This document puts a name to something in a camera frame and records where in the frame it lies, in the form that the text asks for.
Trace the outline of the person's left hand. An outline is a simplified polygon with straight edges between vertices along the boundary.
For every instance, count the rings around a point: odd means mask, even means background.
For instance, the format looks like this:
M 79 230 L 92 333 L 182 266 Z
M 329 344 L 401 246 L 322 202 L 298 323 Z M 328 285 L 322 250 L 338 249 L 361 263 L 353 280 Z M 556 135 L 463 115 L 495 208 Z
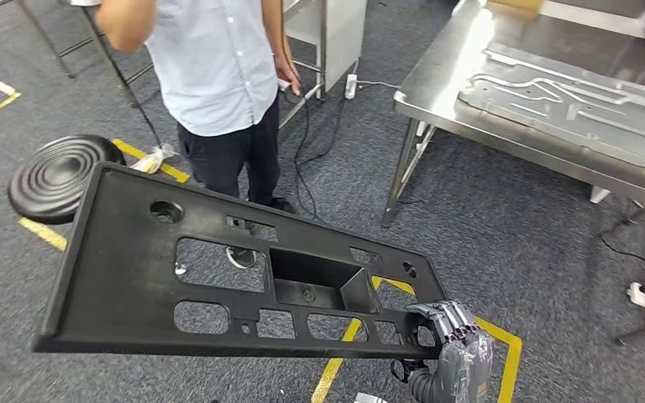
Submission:
M 300 79 L 292 58 L 286 52 L 279 52 L 274 54 L 274 60 L 279 80 L 287 82 L 291 91 L 300 96 L 302 94 Z

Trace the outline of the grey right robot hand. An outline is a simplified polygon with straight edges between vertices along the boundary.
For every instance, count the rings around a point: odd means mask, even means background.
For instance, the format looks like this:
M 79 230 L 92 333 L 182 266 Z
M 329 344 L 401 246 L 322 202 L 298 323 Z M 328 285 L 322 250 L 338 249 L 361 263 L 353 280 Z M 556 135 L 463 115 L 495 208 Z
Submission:
M 425 318 L 441 343 L 431 372 L 415 359 L 397 359 L 392 374 L 407 384 L 417 402 L 484 402 L 493 361 L 493 337 L 462 304 L 453 300 L 418 302 L 405 312 Z

